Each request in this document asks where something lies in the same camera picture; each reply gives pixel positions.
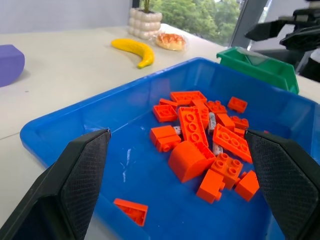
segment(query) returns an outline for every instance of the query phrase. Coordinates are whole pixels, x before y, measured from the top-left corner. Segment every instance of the potted plant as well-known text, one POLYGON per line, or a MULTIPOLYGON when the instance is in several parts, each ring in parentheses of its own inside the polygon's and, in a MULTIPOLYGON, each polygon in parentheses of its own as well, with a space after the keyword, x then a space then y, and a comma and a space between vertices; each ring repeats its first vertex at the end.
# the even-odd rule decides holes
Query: potted plant
POLYGON ((157 35, 161 26, 162 13, 150 11, 150 0, 143 0, 143 8, 131 8, 129 34, 147 40, 157 35))

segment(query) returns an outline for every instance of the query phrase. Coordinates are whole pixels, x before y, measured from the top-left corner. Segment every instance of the green trees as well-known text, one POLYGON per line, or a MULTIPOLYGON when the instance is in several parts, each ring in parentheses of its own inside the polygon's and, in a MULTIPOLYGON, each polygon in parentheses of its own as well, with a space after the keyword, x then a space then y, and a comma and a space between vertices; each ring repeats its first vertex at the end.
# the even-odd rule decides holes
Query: green trees
POLYGON ((163 23, 220 45, 228 45, 240 14, 236 0, 151 0, 163 23))

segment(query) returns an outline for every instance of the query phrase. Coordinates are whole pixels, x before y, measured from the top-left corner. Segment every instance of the blue plastic tray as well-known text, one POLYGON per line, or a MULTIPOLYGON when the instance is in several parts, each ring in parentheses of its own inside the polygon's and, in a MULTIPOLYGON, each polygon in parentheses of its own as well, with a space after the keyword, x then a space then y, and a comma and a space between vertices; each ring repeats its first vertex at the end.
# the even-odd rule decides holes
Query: blue plastic tray
MULTIPOLYGON (((234 190, 208 204, 196 196, 203 176, 181 184, 169 168, 170 153, 150 141, 157 122, 152 107, 172 91, 200 90, 227 105, 232 96, 248 102, 250 127, 297 141, 316 160, 319 105, 203 58, 195 58, 104 92, 29 122, 23 145, 46 167, 69 141, 110 128, 107 161, 95 214, 122 239, 284 239, 260 191, 246 202, 234 190), (149 206, 144 227, 137 226, 113 201, 149 206)), ((252 169, 245 163, 243 171, 252 169)))

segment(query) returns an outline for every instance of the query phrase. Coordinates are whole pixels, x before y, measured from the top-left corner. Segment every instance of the purple foam block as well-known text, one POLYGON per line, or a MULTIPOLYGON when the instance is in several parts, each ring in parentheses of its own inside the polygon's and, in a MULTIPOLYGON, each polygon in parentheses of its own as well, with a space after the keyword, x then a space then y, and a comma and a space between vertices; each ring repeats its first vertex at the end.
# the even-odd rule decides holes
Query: purple foam block
POLYGON ((25 67, 25 55, 13 45, 0 45, 0 87, 14 82, 25 67))

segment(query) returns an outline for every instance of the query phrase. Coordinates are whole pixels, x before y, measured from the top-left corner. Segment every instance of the white table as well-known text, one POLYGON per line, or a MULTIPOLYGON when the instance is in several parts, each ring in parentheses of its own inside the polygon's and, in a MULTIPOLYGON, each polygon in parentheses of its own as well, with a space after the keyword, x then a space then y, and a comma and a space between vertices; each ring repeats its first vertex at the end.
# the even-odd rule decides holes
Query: white table
MULTIPOLYGON (((126 27, 0 34, 0 45, 13 44, 26 59, 20 78, 0 88, 0 227, 44 171, 21 144, 19 133, 27 122, 191 58, 217 61, 216 54, 225 49, 168 25, 162 27, 185 35, 188 49, 174 52, 152 46, 156 60, 143 69, 136 68, 138 56, 110 47, 113 39, 132 38, 126 27)), ((320 103, 320 84, 300 76, 297 80, 300 95, 320 103)), ((86 239, 106 238, 114 239, 93 218, 86 239)))

